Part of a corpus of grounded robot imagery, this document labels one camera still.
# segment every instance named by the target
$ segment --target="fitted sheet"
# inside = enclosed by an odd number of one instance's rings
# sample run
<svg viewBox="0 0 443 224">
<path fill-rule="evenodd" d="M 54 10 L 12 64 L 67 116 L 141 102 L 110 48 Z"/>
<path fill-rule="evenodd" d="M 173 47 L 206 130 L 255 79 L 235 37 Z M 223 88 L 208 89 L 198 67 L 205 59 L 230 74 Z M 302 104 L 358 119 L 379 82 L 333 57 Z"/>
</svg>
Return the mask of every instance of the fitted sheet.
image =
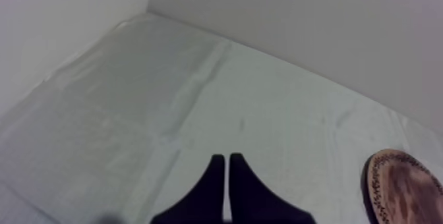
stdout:
<svg viewBox="0 0 443 224">
<path fill-rule="evenodd" d="M 148 13 L 2 117 L 0 180 L 41 222 L 148 223 L 191 189 L 212 154 L 242 152 L 272 191 L 319 223 L 368 223 L 361 171 L 384 148 L 443 180 L 437 133 L 295 65 Z M 223 212 L 229 219 L 227 198 Z"/>
</svg>

